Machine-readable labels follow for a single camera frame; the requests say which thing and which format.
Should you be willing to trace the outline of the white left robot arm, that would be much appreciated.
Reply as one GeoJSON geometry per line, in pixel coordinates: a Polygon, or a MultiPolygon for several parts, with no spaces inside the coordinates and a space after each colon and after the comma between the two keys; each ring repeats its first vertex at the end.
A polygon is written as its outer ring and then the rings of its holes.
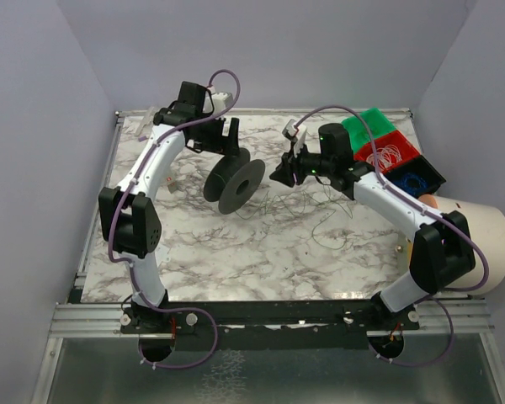
{"type": "Polygon", "coordinates": [[[162,235],[154,206],[159,186],[189,141],[218,154],[237,148],[237,134],[224,136],[223,127],[240,94],[218,93],[211,83],[183,82],[177,99],[154,114],[151,134],[130,171],[98,195],[109,260],[128,269],[138,306],[160,311],[167,299],[155,254],[162,235]]]}

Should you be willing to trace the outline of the black cable spool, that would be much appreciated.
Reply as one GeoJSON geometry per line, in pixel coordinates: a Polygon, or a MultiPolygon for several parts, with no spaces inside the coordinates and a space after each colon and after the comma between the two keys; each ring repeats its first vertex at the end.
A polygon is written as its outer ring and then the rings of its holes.
{"type": "Polygon", "coordinates": [[[252,160],[249,150],[241,147],[236,156],[224,156],[211,169],[203,188],[204,198],[217,202],[220,213],[229,215],[251,199],[264,173],[264,161],[252,160]]]}

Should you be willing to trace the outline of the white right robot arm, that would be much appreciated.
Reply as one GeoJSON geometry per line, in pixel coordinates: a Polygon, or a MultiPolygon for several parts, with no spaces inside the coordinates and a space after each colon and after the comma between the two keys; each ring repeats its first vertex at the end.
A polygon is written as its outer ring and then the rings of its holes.
{"type": "Polygon", "coordinates": [[[354,159],[349,135],[340,124],[319,129],[320,151],[308,151],[306,127],[290,120],[283,130],[290,150],[271,173],[288,187],[309,177],[327,178],[332,188],[366,205],[396,226],[412,244],[409,269],[374,297],[383,312],[397,313],[469,273],[475,266],[467,219],[427,206],[390,183],[367,162],[354,159]]]}

